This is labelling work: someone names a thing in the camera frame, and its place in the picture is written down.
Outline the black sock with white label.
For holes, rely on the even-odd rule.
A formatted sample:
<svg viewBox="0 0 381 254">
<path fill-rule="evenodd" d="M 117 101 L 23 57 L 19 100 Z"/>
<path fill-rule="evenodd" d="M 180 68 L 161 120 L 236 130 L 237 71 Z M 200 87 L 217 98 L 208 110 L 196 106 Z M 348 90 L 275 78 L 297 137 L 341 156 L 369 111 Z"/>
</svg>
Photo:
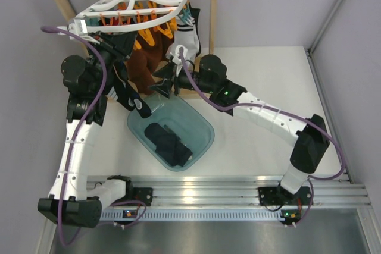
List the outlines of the black sock with white label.
<svg viewBox="0 0 381 254">
<path fill-rule="evenodd" d="M 117 102 L 122 104 L 128 111 L 136 110 L 142 118 L 150 117 L 152 115 L 151 109 L 138 92 L 130 85 L 127 68 L 124 63 L 117 62 L 114 64 L 113 69 L 113 87 L 116 91 Z"/>
</svg>

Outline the white plastic clip hanger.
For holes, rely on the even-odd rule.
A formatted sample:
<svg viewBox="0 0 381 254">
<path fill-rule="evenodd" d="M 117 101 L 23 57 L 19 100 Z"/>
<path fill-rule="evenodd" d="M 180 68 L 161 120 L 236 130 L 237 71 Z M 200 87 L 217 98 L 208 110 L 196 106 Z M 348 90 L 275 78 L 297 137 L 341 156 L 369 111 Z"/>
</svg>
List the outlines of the white plastic clip hanger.
<svg viewBox="0 0 381 254">
<path fill-rule="evenodd" d="M 100 0 L 75 16 L 85 20 L 88 35 L 159 29 L 162 24 L 172 31 L 176 17 L 192 25 L 189 0 Z"/>
</svg>

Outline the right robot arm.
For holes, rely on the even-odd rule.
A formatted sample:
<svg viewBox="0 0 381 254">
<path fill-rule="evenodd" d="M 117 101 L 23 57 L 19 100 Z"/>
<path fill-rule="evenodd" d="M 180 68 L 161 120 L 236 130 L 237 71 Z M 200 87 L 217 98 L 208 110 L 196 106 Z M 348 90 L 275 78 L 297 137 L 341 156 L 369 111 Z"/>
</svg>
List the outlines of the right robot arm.
<svg viewBox="0 0 381 254">
<path fill-rule="evenodd" d="M 290 164 L 279 185 L 260 191 L 262 206 L 302 205 L 299 194 L 303 183 L 315 173 L 330 142 L 326 137 L 324 119 L 314 114 L 311 118 L 298 118 L 281 111 L 249 93 L 246 88 L 227 78 L 227 67 L 216 55 L 203 56 L 199 70 L 178 59 L 154 71 L 159 79 L 150 89 L 169 97 L 181 89 L 209 95 L 207 102 L 215 109 L 233 117 L 248 120 L 279 136 L 292 147 Z"/>
</svg>

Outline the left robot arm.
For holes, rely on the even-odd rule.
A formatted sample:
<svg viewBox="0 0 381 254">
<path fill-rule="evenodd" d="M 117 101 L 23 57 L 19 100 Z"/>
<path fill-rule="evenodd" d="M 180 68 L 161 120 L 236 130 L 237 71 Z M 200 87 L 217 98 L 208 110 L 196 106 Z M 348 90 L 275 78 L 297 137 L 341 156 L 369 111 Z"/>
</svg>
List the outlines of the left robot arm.
<svg viewBox="0 0 381 254">
<path fill-rule="evenodd" d="M 113 175 L 93 190 L 87 189 L 87 183 L 107 108 L 104 91 L 115 83 L 113 69 L 130 56 L 135 39 L 134 32 L 98 33 L 97 42 L 88 44 L 89 57 L 70 55 L 61 64 L 63 85 L 69 92 L 64 151 L 48 196 L 38 201 L 38 211 L 56 225 L 94 228 L 105 208 L 134 199 L 128 177 Z"/>
</svg>

